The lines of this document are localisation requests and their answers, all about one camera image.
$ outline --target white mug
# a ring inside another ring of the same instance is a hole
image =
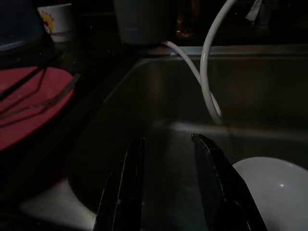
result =
[[[47,33],[54,42],[69,41],[76,36],[72,4],[38,7]]]

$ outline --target dark countertop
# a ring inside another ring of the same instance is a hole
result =
[[[71,145],[138,58],[136,50],[123,45],[117,33],[93,32],[54,47],[45,44],[11,56],[0,68],[39,65],[55,49],[63,55],[52,66],[80,73],[81,77],[72,99],[58,115],[1,154],[0,208],[12,208],[12,204],[66,175]]]

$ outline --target white tube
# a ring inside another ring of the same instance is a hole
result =
[[[191,59],[188,57],[188,55],[177,45],[175,45],[173,42],[170,41],[165,41],[162,42],[164,45],[172,48],[173,50],[175,50],[181,57],[182,59],[187,63],[187,65],[189,66],[189,68],[191,69],[193,75],[196,77],[198,83],[200,84],[200,74],[198,69],[196,68],[196,66],[193,64],[193,62],[191,61]],[[214,104],[215,110],[217,112],[217,114],[221,117],[221,110],[219,108],[219,105],[214,97],[214,95],[212,93],[211,94],[211,98],[212,98],[212,102]]]
[[[210,48],[213,42],[213,39],[215,37],[215,34],[233,6],[233,4],[236,2],[236,0],[227,0],[223,7],[220,9],[219,13],[217,14],[212,26],[210,27],[208,34],[206,36],[206,39],[203,44],[203,49],[202,49],[202,56],[201,56],[201,61],[200,61],[200,85],[202,89],[202,93],[204,96],[204,100],[206,103],[206,107],[213,118],[214,122],[217,124],[222,123],[222,118],[221,115],[219,115],[218,111],[215,108],[215,101],[211,97],[209,85],[208,85],[208,78],[207,78],[207,61],[208,61],[208,56],[210,52]]]

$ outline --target sink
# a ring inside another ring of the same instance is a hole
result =
[[[265,156],[308,169],[308,55],[267,50],[211,56],[220,126],[182,59],[140,59],[76,142],[70,184],[77,197],[95,211],[110,171],[129,141],[141,136],[147,140],[143,230],[206,230],[192,133],[214,140],[232,164]],[[198,67],[200,56],[192,58]]]

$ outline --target stainless steel sink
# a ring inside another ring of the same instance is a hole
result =
[[[225,121],[217,126],[182,59],[140,59],[76,144],[73,190],[95,210],[127,143],[145,136],[142,229],[206,230],[191,134],[213,139],[231,163],[269,156],[308,169],[307,66],[308,55],[270,47],[213,54],[210,87]]]

